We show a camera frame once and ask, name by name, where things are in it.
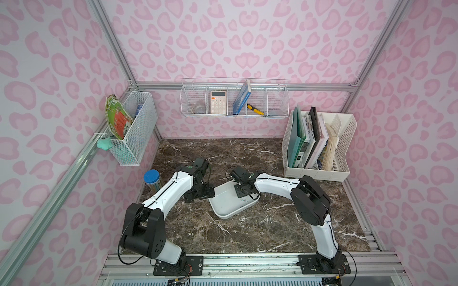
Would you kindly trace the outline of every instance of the mounting plate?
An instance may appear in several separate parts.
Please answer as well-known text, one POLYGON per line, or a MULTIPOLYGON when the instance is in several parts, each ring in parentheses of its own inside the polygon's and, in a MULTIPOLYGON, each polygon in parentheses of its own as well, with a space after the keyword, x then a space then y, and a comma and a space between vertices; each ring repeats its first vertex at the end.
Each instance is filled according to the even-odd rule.
POLYGON ((348 264, 345 255, 340 255, 338 258, 336 268, 331 269, 330 272, 323 271, 320 267, 321 262, 318 259, 318 255, 299 255, 299 263, 302 274, 341 274, 351 273, 350 265, 348 264))
MULTIPOLYGON (((200 276, 202 275, 202 268, 203 268, 203 256, 187 256, 186 257, 186 264, 191 265, 192 273, 191 276, 200 276)), ((187 273, 180 273, 176 274, 173 270, 171 271, 170 268, 167 267, 168 263, 156 260, 156 264, 154 265, 154 276, 186 276, 187 273)))

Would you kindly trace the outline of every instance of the green folder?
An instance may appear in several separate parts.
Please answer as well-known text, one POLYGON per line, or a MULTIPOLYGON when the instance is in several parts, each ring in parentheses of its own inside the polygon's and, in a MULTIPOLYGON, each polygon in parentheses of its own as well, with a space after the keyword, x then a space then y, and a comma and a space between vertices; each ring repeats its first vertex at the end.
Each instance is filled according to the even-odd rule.
POLYGON ((299 156, 299 152, 305 152, 305 150, 307 149, 307 145, 310 142, 310 137, 308 136, 307 128, 304 126, 304 121, 302 120, 302 112, 300 111, 299 105, 296 106, 295 110, 296 109, 297 109, 297 122, 298 122, 297 132, 300 137, 299 147, 297 148, 297 151, 296 151, 296 159, 297 159, 297 157, 299 156))
POLYGON ((289 137, 289 143, 288 143, 288 151, 287 151, 287 156, 288 156, 288 167, 292 168, 294 165, 294 162, 296 161, 297 158, 297 152, 299 150, 299 144, 301 137, 298 136, 298 120, 297 120, 297 114, 298 114, 298 108, 293 111, 293 126, 291 127, 291 136, 289 137))

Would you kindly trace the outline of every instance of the book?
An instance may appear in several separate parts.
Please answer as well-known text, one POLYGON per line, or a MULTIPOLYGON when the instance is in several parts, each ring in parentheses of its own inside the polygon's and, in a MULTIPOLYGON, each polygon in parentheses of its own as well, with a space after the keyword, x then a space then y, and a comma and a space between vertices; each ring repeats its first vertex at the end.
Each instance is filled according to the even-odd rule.
POLYGON ((307 131, 308 131, 308 134, 309 134, 309 138, 310 138, 310 142, 308 143, 306 149, 304 150, 304 155, 302 156, 301 158, 301 168, 304 168, 305 167, 305 164, 307 163, 307 159, 309 158, 310 156, 310 152, 312 150, 312 147, 313 145, 315 144, 315 136, 313 135, 313 128, 312 128, 312 122, 311 122, 311 116, 310 115, 306 115, 304 117, 306 119, 306 123, 307 123, 307 131))
POLYGON ((318 116, 318 121, 320 122, 320 128, 321 128, 322 134, 324 135, 324 139, 326 139, 326 144, 323 147, 323 150, 318 155, 318 158, 316 160, 316 164, 318 165, 318 169, 321 170, 322 169, 322 162, 324 160, 324 154, 326 153, 326 150, 327 150, 327 143, 328 143, 328 139, 327 138, 329 138, 329 135, 328 135, 325 123, 324 123, 324 119, 323 119, 323 117, 321 115, 318 116))
POLYGON ((320 127, 320 140, 318 144, 316 145, 315 149, 312 152, 312 155, 309 158, 309 161, 307 162, 307 169, 311 169, 315 162, 318 160, 318 157, 320 154, 323 152, 324 147, 326 146, 327 140, 329 138, 329 135, 327 134, 326 131, 326 126, 324 124, 324 118, 322 116, 317 117, 317 123, 320 127))
POLYGON ((293 125, 291 126, 291 136, 289 137, 287 157, 288 157, 288 167, 293 168, 294 163, 297 157, 297 150, 299 149, 300 137, 298 136, 298 120, 297 118, 297 108, 293 111, 293 125))
MULTIPOLYGON (((318 145, 318 143, 320 142, 320 124, 318 123, 318 115, 316 114, 316 108, 314 106, 311 107, 310 111, 309 111, 309 115, 310 115, 310 120, 311 120, 311 127, 312 127, 312 130, 313 130, 313 137, 315 138, 315 144, 313 144, 312 146, 312 149, 311 149, 311 154, 313 154, 313 152, 315 151, 316 149, 316 146, 318 145)), ((306 168, 307 169, 310 169, 312 168, 313 164, 315 164, 315 161, 311 163, 311 165, 309 164, 310 163, 310 159, 311 159, 311 156, 309 156, 307 158, 307 162, 306 162, 306 168)))
POLYGON ((239 94, 235 98, 234 103, 232 104, 232 114, 233 115, 238 115, 240 113, 240 110, 244 106, 246 106, 246 101, 248 100, 248 97, 251 95, 251 84, 250 80, 246 80, 245 83, 242 85, 242 89, 240 89, 239 94))
POLYGON ((303 168, 304 167, 304 164, 301 163, 302 161, 300 160, 302 158, 299 157, 299 153, 303 153, 305 152, 305 149, 307 148, 309 142, 310 142, 310 135, 308 134, 308 128, 305 124, 305 117, 302 116, 302 112, 299 108, 299 105, 296 106, 295 110, 297 110, 297 117, 296 118, 293 118, 297 120, 298 122, 298 129, 297 129, 297 133, 298 133, 298 136, 300 137, 300 142, 299 142, 299 148, 296 150, 296 161, 299 160, 299 164, 298 164, 298 167, 300 168, 303 168))
POLYGON ((329 134, 329 139, 327 140, 327 148, 324 154, 322 161, 321 170, 324 171, 333 171, 333 162, 337 149, 337 144, 339 143, 339 137, 337 137, 336 132, 331 128, 329 124, 325 124, 327 133, 329 134))

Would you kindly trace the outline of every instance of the white wire basket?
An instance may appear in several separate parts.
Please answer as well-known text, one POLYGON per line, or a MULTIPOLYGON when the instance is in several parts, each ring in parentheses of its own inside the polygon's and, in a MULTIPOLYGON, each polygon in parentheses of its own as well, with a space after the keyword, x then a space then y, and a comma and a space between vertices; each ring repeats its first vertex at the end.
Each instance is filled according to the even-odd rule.
POLYGON ((264 113, 259 115, 246 105, 238 115, 234 115, 232 104, 247 79, 240 78, 189 78, 183 79, 180 93, 181 112, 189 117, 267 117, 285 118, 288 116, 289 94, 286 80, 250 79, 251 95, 247 103, 264 113), (210 114, 211 91, 226 91, 226 114, 210 114), (205 106, 205 113, 195 113, 195 106, 205 106))
MULTIPOLYGON (((158 114, 154 106, 153 97, 149 92, 131 92, 122 106, 134 118, 137 106, 143 104, 134 122, 127 131, 123 140, 111 139, 113 147, 109 150, 121 166, 139 166, 148 144, 158 114)), ((112 134, 107 128, 107 135, 112 134)))

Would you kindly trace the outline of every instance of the green booklet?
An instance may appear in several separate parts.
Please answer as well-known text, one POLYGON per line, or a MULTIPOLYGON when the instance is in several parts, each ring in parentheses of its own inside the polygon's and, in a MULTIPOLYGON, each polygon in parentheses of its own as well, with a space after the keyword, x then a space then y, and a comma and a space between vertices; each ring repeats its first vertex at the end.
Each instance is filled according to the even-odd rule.
POLYGON ((122 107, 121 102, 114 94, 107 97, 105 104, 105 117, 107 119, 108 129, 116 136, 117 139, 124 139, 129 131, 129 127, 134 119, 122 107))

